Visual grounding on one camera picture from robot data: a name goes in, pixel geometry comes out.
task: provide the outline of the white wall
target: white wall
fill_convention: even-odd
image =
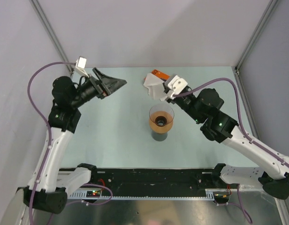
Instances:
[[[278,5],[240,74],[261,140],[289,155],[289,0]]]
[[[60,59],[29,1],[0,1],[0,218],[17,187],[31,177],[45,138],[45,125],[27,97],[29,78],[54,61]],[[54,66],[32,84],[46,115],[52,82],[65,74],[64,66]]]
[[[270,0],[40,0],[70,60],[235,66]]]

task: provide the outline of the glass base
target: glass base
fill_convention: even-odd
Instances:
[[[152,138],[158,142],[164,141],[167,138],[167,133],[158,134],[152,130]]]

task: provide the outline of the table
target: table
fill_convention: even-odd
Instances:
[[[104,74],[128,83],[111,96],[93,99],[79,108],[82,116],[62,161],[62,167],[89,163],[97,167],[117,168],[208,168],[217,163],[256,166],[237,151],[207,140],[197,125],[177,105],[174,125],[168,137],[157,142],[151,137],[149,110],[160,103],[148,96],[144,78],[154,67],[99,68]],[[234,80],[231,67],[158,67],[168,75],[178,74],[195,88],[209,80],[226,77]],[[79,75],[74,74],[77,82]],[[223,112],[237,119],[236,99],[231,84],[210,85],[225,101]],[[241,105],[242,119],[251,131]]]

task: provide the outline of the orange tag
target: orange tag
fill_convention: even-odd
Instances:
[[[159,70],[156,70],[154,69],[151,74],[154,74],[155,76],[157,76],[158,78],[160,79],[163,79],[163,80],[167,80],[169,78],[169,75],[165,74],[165,73],[162,73],[161,71]]]

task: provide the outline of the silver floor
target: silver floor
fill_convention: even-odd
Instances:
[[[274,198],[261,192],[242,192],[244,207],[255,225],[282,225]],[[230,202],[238,203],[233,192]],[[49,214],[38,212],[35,223],[47,224]],[[101,206],[72,204],[54,215],[51,225],[248,225],[235,206],[211,201],[113,200]]]

